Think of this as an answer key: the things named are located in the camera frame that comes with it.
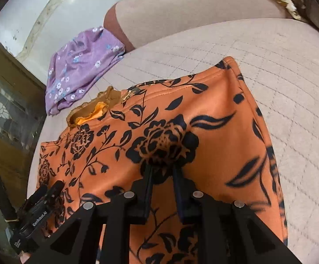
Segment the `person's left hand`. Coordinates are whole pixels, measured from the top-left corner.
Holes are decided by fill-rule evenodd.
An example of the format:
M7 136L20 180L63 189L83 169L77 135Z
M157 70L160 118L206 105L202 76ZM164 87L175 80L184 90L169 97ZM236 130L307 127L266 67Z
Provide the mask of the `person's left hand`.
M26 253L26 252L22 252L19 257L20 257L20 261L22 264L25 264L26 261L30 258L31 254L30 253Z

